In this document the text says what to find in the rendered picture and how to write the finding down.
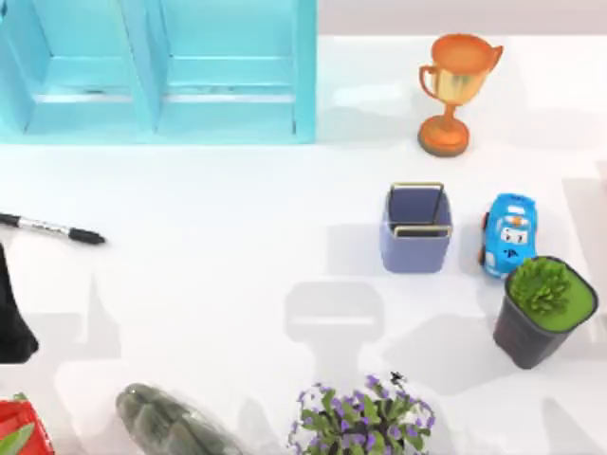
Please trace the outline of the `purple flowering plant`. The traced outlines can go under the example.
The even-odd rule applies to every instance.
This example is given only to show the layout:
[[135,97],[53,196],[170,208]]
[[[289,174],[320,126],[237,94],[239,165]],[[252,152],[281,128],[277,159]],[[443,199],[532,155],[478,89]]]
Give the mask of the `purple flowering plant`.
[[406,383],[391,372],[387,382],[367,375],[365,387],[348,394],[312,385],[298,396],[287,446],[294,455],[428,455],[436,415]]

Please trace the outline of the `blue toy car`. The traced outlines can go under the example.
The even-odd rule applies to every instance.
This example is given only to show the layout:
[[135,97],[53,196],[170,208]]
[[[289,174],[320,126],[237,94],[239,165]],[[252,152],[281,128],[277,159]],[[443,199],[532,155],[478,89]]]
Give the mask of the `blue toy car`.
[[526,259],[537,256],[538,212],[534,199],[522,194],[497,195],[483,218],[479,264],[504,279]]

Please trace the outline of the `light blue rack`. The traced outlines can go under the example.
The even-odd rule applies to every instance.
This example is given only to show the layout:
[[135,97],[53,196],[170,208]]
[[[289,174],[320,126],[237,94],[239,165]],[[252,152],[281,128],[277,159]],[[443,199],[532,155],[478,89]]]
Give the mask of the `light blue rack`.
[[317,24],[317,0],[0,0],[0,143],[310,143]]

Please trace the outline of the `orange gold trophy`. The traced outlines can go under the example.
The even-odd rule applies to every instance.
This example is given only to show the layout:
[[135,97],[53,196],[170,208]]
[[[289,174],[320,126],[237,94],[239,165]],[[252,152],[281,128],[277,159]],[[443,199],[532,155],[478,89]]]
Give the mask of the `orange gold trophy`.
[[468,148],[469,128],[455,117],[455,110],[478,94],[503,52],[501,45],[467,33],[446,34],[432,44],[432,63],[419,67],[418,80],[423,92],[445,109],[420,125],[417,140],[424,151],[456,157]]

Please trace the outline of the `grey-green plastic bag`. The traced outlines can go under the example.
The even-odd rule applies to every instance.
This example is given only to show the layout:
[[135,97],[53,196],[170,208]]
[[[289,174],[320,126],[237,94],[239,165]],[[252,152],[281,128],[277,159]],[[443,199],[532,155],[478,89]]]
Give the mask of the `grey-green plastic bag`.
[[248,455],[220,424],[157,387],[126,386],[116,411],[144,455]]

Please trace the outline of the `green plant in dark pot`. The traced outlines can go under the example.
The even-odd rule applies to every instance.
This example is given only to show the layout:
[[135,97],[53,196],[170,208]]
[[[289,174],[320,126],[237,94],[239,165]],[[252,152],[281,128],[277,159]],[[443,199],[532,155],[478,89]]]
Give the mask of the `green plant in dark pot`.
[[560,258],[524,260],[506,278],[493,339],[524,370],[554,354],[598,309],[598,294]]

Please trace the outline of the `black and silver marker pen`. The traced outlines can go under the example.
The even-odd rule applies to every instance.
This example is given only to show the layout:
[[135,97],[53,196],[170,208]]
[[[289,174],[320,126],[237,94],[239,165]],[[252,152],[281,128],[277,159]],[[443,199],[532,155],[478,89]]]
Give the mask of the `black and silver marker pen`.
[[106,239],[95,231],[78,227],[61,226],[46,221],[29,219],[20,215],[0,212],[0,225],[60,235],[86,245],[97,246],[106,243]]

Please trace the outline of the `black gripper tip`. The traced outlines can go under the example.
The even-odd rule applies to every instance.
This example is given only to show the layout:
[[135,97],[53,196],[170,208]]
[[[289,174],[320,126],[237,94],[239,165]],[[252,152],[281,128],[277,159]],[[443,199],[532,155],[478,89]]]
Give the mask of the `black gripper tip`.
[[0,243],[0,365],[25,364],[38,350],[38,339],[16,304],[5,249]]

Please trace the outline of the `red box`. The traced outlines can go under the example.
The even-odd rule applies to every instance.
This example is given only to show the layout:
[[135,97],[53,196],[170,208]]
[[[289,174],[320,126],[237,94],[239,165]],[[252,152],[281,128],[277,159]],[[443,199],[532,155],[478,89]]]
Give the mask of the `red box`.
[[23,393],[0,399],[0,455],[56,455],[42,420]]

